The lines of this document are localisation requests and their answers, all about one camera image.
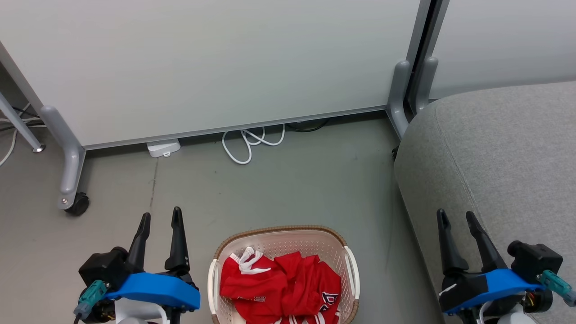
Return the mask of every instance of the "brown basket rim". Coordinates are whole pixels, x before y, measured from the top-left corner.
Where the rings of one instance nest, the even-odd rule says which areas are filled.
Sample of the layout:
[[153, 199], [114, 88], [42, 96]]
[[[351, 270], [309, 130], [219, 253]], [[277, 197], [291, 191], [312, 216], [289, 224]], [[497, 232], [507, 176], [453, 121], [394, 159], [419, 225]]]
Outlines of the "brown basket rim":
[[[230, 236], [229, 238], [225, 239], [224, 242], [222, 242], [222, 244], [220, 244], [220, 246], [216, 250], [216, 253], [214, 253], [214, 259], [218, 260], [218, 258], [220, 258], [220, 255], [222, 254], [222, 251], [224, 250], [224, 248], [228, 244], [230, 244], [232, 241], [235, 241], [237, 239], [241, 239], [241, 238], [245, 238], [247, 236], [252, 236], [252, 235], [257, 235], [257, 234], [274, 233], [274, 232], [289, 232], [289, 231], [321, 231], [321, 232], [326, 232], [326, 233], [334, 236], [338, 241], [340, 241], [340, 244], [342, 244], [342, 247], [348, 246], [346, 244], [346, 240], [344, 240], [342, 235], [338, 234], [338, 232], [334, 231], [330, 227], [319, 226], [319, 225], [276, 226], [276, 227], [266, 227], [266, 228], [261, 228], [261, 229], [253, 229], [251, 231], [246, 231], [246, 232], [242, 232], [242, 233], [238, 233], [238, 234], [234, 234], [234, 235]], [[350, 316], [348, 316], [347, 319], [340, 321], [341, 324], [350, 324], [352, 322], [352, 320], [356, 317], [356, 313], [358, 313], [359, 305], [360, 305], [360, 301], [358, 299], [355, 299], [353, 306], [352, 306], [352, 311], [350, 312]], [[212, 314], [212, 323], [213, 324], [220, 324], [220, 320], [218, 319], [217, 314]]]

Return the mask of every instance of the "concrete floor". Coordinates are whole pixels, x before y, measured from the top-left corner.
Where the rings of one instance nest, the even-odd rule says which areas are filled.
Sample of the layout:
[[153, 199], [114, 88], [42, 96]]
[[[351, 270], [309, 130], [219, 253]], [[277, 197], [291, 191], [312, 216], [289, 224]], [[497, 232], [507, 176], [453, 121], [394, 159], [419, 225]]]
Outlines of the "concrete floor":
[[[233, 163], [220, 135], [183, 140], [171, 157], [153, 159], [144, 145], [89, 152], [81, 217], [58, 210], [63, 156], [45, 129], [34, 155], [18, 136], [0, 167], [0, 314], [6, 323], [72, 323], [84, 284], [78, 268], [92, 253], [130, 246], [144, 212], [152, 214], [145, 269], [163, 271], [174, 206], [184, 213], [192, 278], [202, 308], [182, 323], [211, 323], [209, 264], [228, 236], [276, 225], [320, 224], [338, 231], [355, 253], [361, 302], [354, 323], [441, 323], [406, 210], [393, 180], [389, 121], [340, 119], [313, 133], [287, 131], [276, 147], [253, 148]], [[271, 140], [278, 135], [271, 134]], [[0, 133], [0, 155], [11, 131]], [[243, 159], [245, 148], [229, 147]]]

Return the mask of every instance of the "gray sofa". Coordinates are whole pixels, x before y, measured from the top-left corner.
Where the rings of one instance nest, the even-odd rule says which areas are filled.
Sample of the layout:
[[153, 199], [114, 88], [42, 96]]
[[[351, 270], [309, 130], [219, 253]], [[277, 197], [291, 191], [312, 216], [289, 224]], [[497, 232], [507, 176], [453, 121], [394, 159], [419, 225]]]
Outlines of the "gray sofa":
[[[436, 292], [443, 278], [438, 208], [446, 210], [471, 270], [482, 263], [468, 210], [509, 266], [510, 242], [544, 243], [564, 257], [559, 274], [576, 285], [576, 82], [469, 92], [431, 103], [410, 123], [395, 174]], [[533, 319], [574, 324], [576, 308], [555, 295], [552, 308]]]

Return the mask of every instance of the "laundry basket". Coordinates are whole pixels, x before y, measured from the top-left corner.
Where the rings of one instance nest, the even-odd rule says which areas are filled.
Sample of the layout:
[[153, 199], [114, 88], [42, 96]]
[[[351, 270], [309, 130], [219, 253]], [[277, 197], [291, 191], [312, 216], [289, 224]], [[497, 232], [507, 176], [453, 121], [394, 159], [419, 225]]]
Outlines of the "laundry basket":
[[340, 324], [352, 322], [358, 311], [360, 278], [354, 254], [335, 231], [322, 226], [283, 226], [257, 229], [226, 239], [214, 254], [208, 272], [208, 303], [214, 324], [243, 324], [232, 300], [220, 297], [222, 265], [232, 253], [242, 255], [248, 246], [269, 258], [300, 252], [303, 257], [317, 254], [342, 279], [339, 311]]

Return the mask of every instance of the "basket handle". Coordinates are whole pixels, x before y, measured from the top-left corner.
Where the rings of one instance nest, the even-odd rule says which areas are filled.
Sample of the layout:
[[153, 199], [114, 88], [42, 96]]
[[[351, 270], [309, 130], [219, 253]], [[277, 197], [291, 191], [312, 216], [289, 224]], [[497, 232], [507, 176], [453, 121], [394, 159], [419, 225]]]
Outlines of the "basket handle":
[[218, 275], [218, 260], [212, 260], [210, 264], [210, 270], [208, 270], [208, 305], [210, 306], [210, 312], [214, 315], [218, 310], [218, 292], [220, 291], [220, 286], [216, 276]]
[[354, 253], [347, 246], [344, 246], [344, 254], [346, 265], [348, 268], [348, 277], [350, 278], [350, 288], [354, 293], [354, 299], [360, 298], [360, 274], [358, 273], [358, 265], [354, 258]]

